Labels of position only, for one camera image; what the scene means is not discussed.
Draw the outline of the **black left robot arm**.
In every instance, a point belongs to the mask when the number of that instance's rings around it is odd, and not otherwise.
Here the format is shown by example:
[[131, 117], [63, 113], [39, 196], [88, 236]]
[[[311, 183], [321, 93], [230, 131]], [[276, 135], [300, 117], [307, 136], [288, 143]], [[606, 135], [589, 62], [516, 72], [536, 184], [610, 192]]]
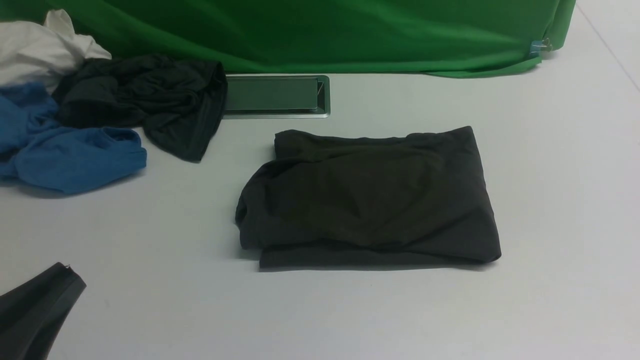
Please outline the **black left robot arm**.
[[45, 360], [87, 285], [60, 262], [0, 296], [0, 358]]

